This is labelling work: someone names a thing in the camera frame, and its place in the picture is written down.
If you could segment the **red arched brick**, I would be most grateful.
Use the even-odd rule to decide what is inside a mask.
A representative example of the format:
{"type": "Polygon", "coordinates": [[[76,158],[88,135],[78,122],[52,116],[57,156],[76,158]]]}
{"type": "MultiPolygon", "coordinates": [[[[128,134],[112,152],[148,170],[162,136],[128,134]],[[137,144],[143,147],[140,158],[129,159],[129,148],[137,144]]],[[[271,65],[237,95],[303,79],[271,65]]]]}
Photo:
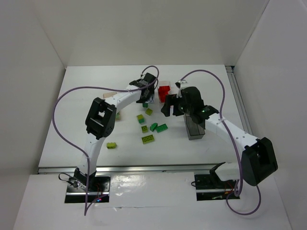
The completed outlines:
{"type": "Polygon", "coordinates": [[[169,95],[171,88],[169,85],[159,86],[158,88],[158,97],[160,103],[164,103],[166,96],[169,95]]]}

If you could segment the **lime 2x2 brick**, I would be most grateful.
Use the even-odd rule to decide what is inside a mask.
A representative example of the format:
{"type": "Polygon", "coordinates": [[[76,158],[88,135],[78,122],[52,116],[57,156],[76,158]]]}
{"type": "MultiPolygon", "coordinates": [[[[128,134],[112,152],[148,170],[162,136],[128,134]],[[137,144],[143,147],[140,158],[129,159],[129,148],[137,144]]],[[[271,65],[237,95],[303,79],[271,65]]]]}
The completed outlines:
{"type": "Polygon", "coordinates": [[[153,113],[153,110],[150,109],[150,108],[147,108],[146,111],[145,111],[145,113],[146,113],[147,115],[151,115],[151,114],[153,113]]]}

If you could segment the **lime yellow brick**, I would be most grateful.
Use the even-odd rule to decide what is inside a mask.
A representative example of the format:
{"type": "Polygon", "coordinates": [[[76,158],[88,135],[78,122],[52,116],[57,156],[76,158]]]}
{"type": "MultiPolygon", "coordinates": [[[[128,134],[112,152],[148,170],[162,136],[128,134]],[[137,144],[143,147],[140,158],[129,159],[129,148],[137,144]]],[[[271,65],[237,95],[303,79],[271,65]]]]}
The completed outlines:
{"type": "Polygon", "coordinates": [[[145,122],[143,115],[137,115],[137,120],[140,124],[145,122]]]}

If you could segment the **green slope brick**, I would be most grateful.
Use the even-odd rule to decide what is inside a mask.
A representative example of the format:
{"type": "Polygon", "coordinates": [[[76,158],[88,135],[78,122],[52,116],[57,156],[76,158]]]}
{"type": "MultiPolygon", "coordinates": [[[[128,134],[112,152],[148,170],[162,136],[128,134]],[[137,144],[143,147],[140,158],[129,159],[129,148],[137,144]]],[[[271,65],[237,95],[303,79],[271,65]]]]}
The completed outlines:
{"type": "Polygon", "coordinates": [[[151,126],[150,126],[150,131],[154,132],[155,129],[157,128],[158,124],[157,123],[153,123],[151,126]]]}

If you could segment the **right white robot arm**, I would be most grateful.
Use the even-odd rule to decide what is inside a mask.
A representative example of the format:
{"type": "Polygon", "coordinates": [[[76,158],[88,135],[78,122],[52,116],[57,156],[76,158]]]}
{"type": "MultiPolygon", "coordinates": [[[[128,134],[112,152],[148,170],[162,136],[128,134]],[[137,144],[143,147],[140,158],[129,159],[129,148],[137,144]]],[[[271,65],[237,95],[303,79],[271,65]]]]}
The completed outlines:
{"type": "Polygon", "coordinates": [[[166,117],[188,115],[195,124],[237,147],[239,163],[222,162],[212,168],[211,173],[220,181],[243,178],[247,184],[257,186],[278,169],[272,142],[250,135],[221,117],[217,109],[204,104],[196,87],[167,95],[161,112],[166,117]]]}

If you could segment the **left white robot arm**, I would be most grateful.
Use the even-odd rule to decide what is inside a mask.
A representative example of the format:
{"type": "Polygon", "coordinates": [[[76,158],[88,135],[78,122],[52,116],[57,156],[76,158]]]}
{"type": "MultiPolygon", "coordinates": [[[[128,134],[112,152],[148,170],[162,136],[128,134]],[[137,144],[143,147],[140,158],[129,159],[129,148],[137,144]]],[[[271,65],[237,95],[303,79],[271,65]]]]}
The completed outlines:
{"type": "Polygon", "coordinates": [[[83,185],[91,187],[94,183],[98,156],[105,139],[115,127],[116,114],[131,103],[144,103],[154,94],[157,77],[146,73],[129,85],[106,99],[95,98],[85,120],[86,144],[80,164],[74,171],[74,177],[83,185]]]}

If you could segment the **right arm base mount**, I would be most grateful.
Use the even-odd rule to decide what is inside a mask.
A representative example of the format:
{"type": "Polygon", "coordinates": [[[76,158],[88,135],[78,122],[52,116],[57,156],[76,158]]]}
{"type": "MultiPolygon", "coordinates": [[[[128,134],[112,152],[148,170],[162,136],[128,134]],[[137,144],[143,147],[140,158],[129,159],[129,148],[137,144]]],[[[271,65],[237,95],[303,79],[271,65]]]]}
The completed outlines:
{"type": "Polygon", "coordinates": [[[210,174],[195,174],[191,186],[196,189],[197,201],[215,201],[239,199],[234,192],[235,181],[220,181],[217,177],[210,174]]]}

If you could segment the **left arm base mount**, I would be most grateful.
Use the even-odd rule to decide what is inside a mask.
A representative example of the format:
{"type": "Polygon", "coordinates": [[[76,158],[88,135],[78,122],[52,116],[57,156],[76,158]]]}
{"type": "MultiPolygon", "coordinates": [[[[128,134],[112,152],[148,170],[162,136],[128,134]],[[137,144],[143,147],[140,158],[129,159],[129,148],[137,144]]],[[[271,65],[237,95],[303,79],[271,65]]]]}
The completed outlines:
{"type": "MultiPolygon", "coordinates": [[[[67,173],[60,173],[58,175],[60,181],[67,183],[65,204],[80,204],[85,203],[86,186],[77,179],[67,173]]],[[[98,176],[94,178],[94,182],[88,189],[88,203],[95,200],[96,203],[109,202],[111,178],[109,176],[98,176]]]]}

